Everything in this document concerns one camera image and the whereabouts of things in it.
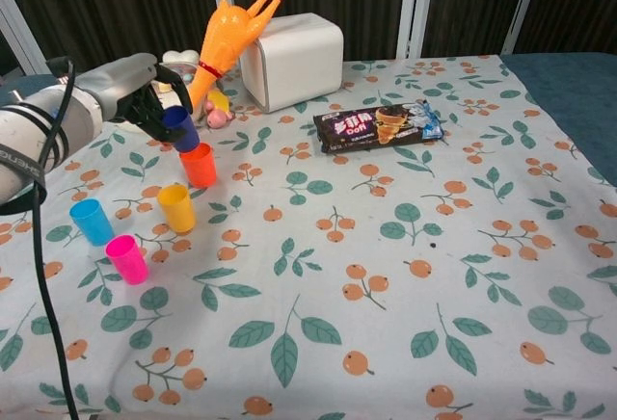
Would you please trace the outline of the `left black-fingered robot hand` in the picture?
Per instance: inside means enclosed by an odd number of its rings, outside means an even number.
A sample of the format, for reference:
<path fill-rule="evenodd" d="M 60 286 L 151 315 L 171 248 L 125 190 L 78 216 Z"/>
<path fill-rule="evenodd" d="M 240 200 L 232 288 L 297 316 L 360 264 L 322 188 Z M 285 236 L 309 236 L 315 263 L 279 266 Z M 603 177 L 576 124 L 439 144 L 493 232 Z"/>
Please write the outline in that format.
<path fill-rule="evenodd" d="M 187 131 L 179 124 L 166 122 L 165 109 L 152 86 L 154 81 L 171 86 L 185 111 L 193 112 L 181 76 L 148 53 L 117 59 L 81 73 L 76 77 L 75 86 L 96 100 L 103 120 L 128 121 L 153 139 L 174 144 Z"/>

